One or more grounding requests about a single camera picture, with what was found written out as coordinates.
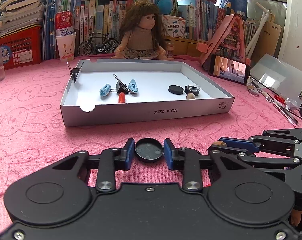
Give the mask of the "person's right hand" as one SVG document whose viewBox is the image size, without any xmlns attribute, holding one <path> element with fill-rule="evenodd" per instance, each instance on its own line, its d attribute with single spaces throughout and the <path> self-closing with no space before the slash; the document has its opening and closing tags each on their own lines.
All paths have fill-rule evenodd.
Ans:
<svg viewBox="0 0 302 240">
<path fill-rule="evenodd" d="M 290 214 L 290 223 L 292 226 L 297 227 L 301 222 L 302 211 L 293 209 Z"/>
</svg>

